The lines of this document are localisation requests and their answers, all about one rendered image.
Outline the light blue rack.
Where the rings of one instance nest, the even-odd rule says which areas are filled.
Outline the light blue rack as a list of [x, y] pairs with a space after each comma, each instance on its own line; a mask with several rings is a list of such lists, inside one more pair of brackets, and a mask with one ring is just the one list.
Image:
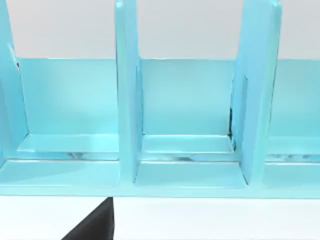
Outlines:
[[18, 57], [0, 0], [0, 195], [320, 199], [320, 59], [280, 59], [280, 0], [244, 0], [236, 59]]

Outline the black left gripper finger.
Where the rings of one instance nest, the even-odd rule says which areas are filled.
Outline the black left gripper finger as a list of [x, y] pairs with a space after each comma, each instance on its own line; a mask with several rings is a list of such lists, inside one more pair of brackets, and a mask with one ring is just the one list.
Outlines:
[[107, 197], [61, 240], [114, 240], [114, 199]]

